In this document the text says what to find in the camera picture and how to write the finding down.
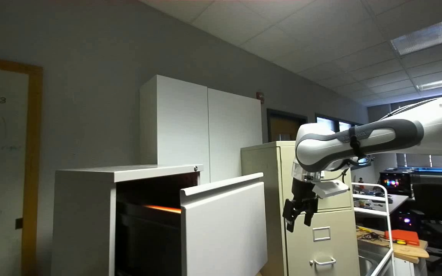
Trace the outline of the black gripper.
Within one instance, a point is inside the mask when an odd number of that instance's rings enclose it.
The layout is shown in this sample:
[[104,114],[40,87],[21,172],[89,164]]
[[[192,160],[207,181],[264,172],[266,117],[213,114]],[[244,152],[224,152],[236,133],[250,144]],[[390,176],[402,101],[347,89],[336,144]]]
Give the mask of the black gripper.
[[315,212],[318,210],[318,199],[313,192],[315,184],[310,181],[293,179],[292,193],[293,199],[284,202],[282,216],[285,221],[285,229],[292,232],[295,229],[295,221],[299,213],[304,215],[304,225],[310,227]]

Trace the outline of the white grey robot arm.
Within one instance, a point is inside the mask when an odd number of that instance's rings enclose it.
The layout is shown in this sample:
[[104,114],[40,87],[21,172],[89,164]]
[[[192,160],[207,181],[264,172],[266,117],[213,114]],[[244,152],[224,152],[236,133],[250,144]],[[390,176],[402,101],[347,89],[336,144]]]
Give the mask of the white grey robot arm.
[[399,107],[373,123],[332,132],[316,123],[301,124],[295,140],[292,199],[284,202],[282,218],[292,232],[304,215],[310,225],[318,201],[344,193],[348,186],[327,179],[322,172],[348,169],[370,153],[442,155],[442,97]]

